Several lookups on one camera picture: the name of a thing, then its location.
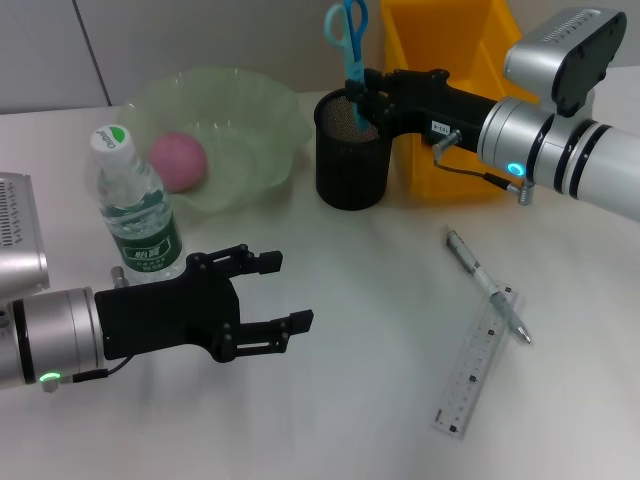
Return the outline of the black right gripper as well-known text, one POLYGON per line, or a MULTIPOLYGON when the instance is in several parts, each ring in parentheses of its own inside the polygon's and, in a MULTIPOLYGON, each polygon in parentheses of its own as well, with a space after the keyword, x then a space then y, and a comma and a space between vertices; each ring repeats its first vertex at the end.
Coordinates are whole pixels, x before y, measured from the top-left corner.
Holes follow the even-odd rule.
POLYGON ((430 145, 444 135, 432 126, 443 124, 461 133, 458 146, 475 153, 486 118, 497 102, 448 84, 449 72, 364 70, 364 84, 346 82, 345 96, 381 135, 395 138, 420 134, 430 145))

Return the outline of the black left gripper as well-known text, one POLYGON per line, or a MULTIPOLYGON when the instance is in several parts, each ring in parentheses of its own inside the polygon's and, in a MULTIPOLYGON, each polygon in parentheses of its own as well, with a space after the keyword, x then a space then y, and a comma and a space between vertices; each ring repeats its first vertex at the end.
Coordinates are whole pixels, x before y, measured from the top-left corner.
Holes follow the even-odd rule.
POLYGON ((240 323, 230 278, 280 271, 280 251, 258 255, 246 244, 192 254, 173 279, 100 291, 94 295, 108 360, 195 345, 213 360, 285 353, 294 335, 310 330, 312 310, 270 321, 240 323))

